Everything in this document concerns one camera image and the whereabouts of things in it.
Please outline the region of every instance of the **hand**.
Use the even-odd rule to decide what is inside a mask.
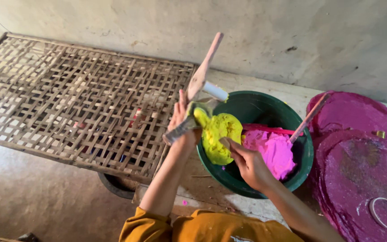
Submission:
[[[230,143],[231,157],[237,164],[241,177],[251,188],[264,193],[279,182],[268,169],[261,153],[246,149],[230,138],[227,140]]]
[[[174,104],[174,114],[171,117],[171,121],[168,125],[168,130],[173,130],[177,127],[186,115],[186,95],[183,90],[179,90],[180,100]],[[176,140],[173,146],[183,146],[186,148],[194,148],[197,143],[201,140],[201,129],[189,130],[178,140]]]

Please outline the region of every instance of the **mustard yellow shirt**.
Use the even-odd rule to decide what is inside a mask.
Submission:
[[[235,213],[196,210],[190,217],[178,217],[173,227],[169,217],[137,208],[128,218],[119,242],[302,242],[277,221],[262,222]]]

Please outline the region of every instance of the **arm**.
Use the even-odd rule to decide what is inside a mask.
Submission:
[[[174,105],[174,115],[168,126],[169,130],[180,124],[186,113],[185,94],[180,90],[180,101]],[[187,158],[199,140],[201,130],[189,131],[171,146],[161,168],[147,189],[140,208],[162,216],[168,216],[174,205],[175,195]]]
[[[261,153],[230,142],[241,176],[253,189],[266,195],[282,214],[286,223],[305,241],[344,242],[332,226],[274,178],[262,159]]]

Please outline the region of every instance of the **dirt floor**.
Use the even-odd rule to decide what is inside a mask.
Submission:
[[[33,232],[42,242],[117,241],[134,212],[94,171],[0,146],[0,237]]]

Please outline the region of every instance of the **yellow dough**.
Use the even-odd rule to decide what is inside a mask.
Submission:
[[[193,115],[202,127],[202,146],[210,162],[218,165],[231,163],[234,159],[231,158],[230,151],[219,142],[219,139],[229,137],[241,144],[243,127],[240,121],[227,113],[218,114],[210,119],[200,108],[196,108]]]

